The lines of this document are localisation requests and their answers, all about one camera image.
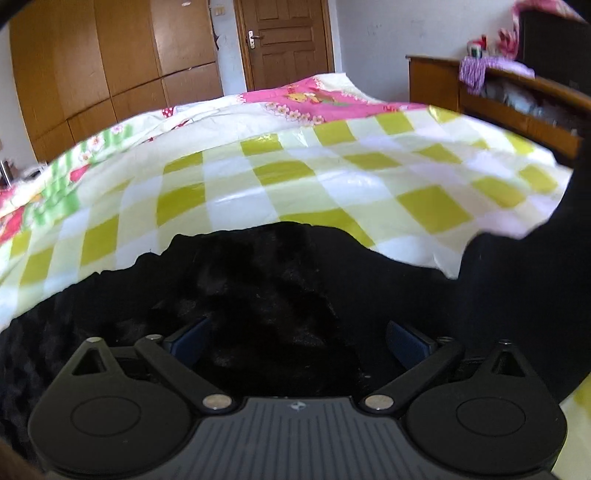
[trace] yellow-green checkered pattern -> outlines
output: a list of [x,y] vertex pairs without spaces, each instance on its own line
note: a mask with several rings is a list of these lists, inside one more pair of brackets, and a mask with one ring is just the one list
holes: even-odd
[[495,215],[532,228],[547,217],[535,200],[557,202],[568,177],[537,160],[537,145],[470,122],[436,108],[386,113],[262,135],[139,172],[59,223],[0,246],[0,323],[93,272],[161,253],[177,233],[281,220],[334,226],[418,264],[397,242],[428,239],[451,255],[437,266],[453,276],[467,241]]

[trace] door panel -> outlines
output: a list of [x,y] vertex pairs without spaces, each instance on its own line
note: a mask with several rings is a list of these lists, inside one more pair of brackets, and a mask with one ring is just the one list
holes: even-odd
[[67,122],[63,122],[31,143],[38,162],[55,160],[74,146],[74,139]]
[[50,14],[51,0],[38,0],[28,4],[10,22],[14,82],[31,140],[66,119],[54,74],[51,28],[47,22]]
[[154,38],[162,75],[216,61],[207,0],[151,0]]
[[95,14],[111,95],[160,77],[150,0],[95,0]]
[[109,98],[93,0],[51,0],[53,57],[66,118]]
[[162,80],[132,88],[113,97],[113,110],[117,121],[122,122],[140,113],[166,108]]
[[290,18],[308,18],[310,16],[307,0],[288,0],[287,8]]
[[163,78],[162,81],[168,98],[168,106],[203,102],[223,95],[215,63],[173,73]]
[[312,41],[310,27],[267,28],[260,31],[261,47],[281,43]]
[[105,128],[116,123],[117,119],[110,98],[68,120],[72,137],[76,143],[102,132]]
[[262,37],[249,49],[255,89],[330,71],[322,0],[241,1],[246,32]]

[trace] wooden wardrobe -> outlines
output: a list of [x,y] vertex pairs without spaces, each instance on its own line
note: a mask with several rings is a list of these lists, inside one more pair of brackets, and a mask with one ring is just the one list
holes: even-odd
[[207,0],[35,0],[10,40],[38,161],[138,113],[223,95]]

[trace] door handle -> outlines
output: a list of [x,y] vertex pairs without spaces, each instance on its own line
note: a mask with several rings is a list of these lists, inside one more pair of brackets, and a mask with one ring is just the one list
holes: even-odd
[[252,49],[255,48],[255,40],[262,40],[263,38],[265,38],[265,37],[259,37],[259,36],[255,35],[252,30],[248,31],[248,43],[251,45]]

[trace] black device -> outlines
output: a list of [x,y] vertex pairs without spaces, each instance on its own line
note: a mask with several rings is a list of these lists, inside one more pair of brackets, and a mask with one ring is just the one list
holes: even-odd
[[458,375],[470,365],[458,342],[390,322],[388,347],[407,371],[359,403],[238,400],[189,368],[209,328],[128,348],[87,339],[29,422],[48,478],[554,478],[566,419],[510,342]]
[[553,80],[591,95],[591,25],[536,10],[519,16],[517,61]]

